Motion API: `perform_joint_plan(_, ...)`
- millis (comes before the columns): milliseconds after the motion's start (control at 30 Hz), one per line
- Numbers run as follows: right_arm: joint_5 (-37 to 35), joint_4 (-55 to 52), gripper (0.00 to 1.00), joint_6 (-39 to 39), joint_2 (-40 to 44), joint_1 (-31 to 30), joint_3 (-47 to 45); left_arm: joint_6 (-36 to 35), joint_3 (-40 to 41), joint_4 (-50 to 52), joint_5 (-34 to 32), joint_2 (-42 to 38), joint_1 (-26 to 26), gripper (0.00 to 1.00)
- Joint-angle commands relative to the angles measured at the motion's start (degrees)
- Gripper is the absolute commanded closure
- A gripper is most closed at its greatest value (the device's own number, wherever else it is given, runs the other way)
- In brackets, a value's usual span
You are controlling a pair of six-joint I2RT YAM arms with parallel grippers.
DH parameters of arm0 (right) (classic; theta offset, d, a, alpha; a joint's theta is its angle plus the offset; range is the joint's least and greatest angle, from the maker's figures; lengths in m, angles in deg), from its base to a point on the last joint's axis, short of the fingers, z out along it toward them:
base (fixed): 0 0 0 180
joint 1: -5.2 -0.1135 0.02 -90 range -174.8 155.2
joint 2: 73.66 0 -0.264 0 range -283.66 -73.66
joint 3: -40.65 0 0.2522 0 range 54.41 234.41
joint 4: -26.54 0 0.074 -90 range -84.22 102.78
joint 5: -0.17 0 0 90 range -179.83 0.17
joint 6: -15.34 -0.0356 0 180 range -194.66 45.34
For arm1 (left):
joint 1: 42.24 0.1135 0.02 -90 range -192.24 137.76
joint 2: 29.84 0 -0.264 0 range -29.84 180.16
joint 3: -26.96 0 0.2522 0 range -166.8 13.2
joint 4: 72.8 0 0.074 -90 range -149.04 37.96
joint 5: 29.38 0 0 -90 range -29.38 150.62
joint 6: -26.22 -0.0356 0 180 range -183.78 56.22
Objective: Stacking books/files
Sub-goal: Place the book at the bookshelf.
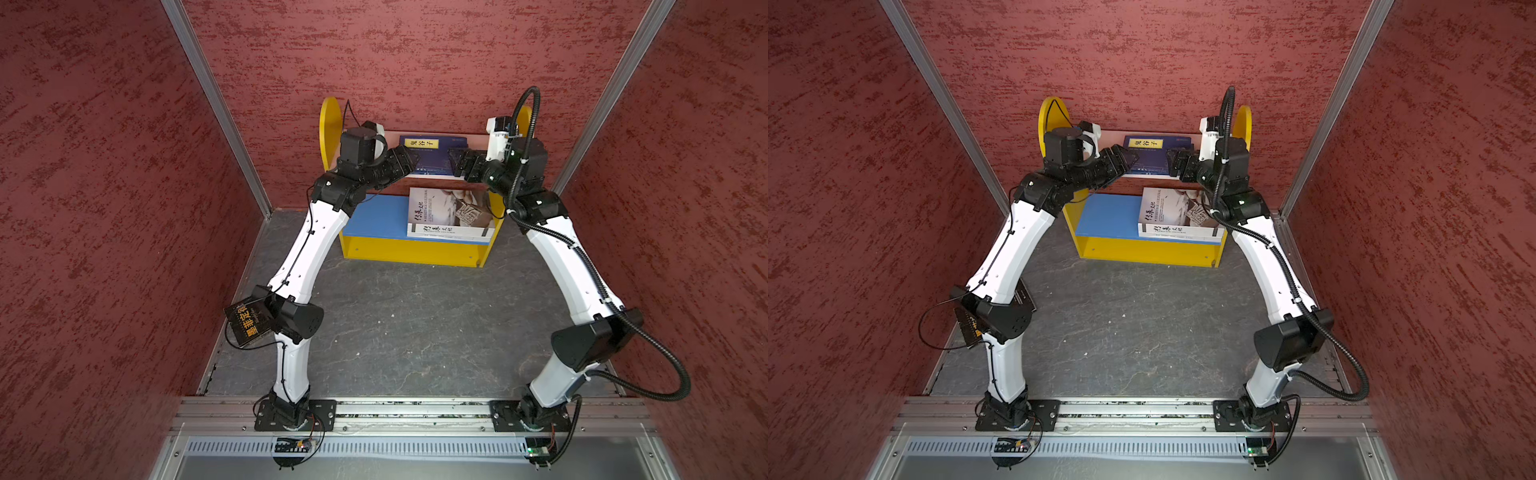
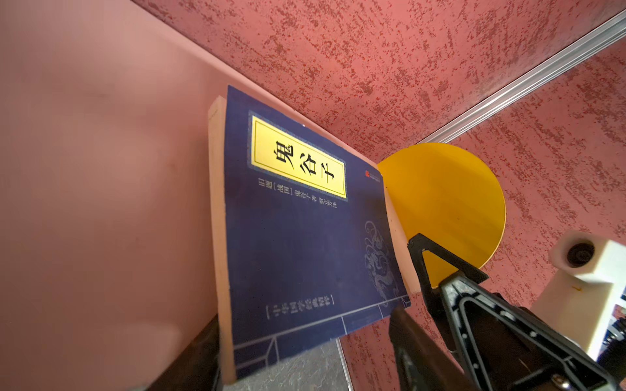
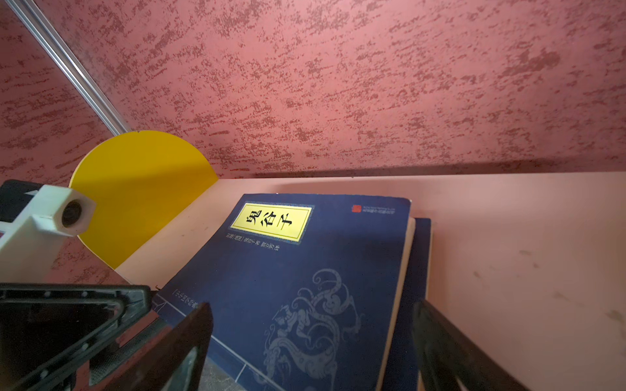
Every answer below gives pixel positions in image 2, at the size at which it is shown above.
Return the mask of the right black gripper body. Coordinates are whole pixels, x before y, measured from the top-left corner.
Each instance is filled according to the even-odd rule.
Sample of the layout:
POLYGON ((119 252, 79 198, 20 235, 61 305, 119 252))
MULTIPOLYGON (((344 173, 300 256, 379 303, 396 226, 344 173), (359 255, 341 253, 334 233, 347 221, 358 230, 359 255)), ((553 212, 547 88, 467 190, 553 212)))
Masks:
POLYGON ((514 309, 508 326, 517 338, 509 390, 617 390, 625 378, 625 341, 601 345, 611 309, 580 293, 545 293, 531 309, 514 309))

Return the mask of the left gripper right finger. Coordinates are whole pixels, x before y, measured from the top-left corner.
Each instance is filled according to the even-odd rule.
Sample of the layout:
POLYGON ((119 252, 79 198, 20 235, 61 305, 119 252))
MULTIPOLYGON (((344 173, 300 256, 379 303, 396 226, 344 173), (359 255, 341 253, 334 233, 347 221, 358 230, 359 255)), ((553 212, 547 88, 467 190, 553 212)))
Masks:
POLYGON ((389 337, 402 390, 476 390, 401 306, 390 317, 389 337))

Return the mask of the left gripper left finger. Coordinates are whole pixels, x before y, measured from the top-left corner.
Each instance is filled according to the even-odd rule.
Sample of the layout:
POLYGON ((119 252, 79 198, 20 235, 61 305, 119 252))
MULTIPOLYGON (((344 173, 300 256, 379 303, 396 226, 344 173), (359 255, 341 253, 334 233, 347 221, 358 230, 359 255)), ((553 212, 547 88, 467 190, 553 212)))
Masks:
POLYGON ((217 390, 219 347, 218 316, 215 316, 147 390, 217 390))

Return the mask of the dark blue booklet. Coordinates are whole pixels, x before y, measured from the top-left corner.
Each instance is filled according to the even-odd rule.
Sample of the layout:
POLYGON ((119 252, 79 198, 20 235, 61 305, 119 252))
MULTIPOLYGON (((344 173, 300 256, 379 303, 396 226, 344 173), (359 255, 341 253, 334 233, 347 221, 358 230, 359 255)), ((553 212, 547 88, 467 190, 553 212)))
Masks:
POLYGON ((374 166, 235 87, 208 136, 225 384, 410 306, 374 166))

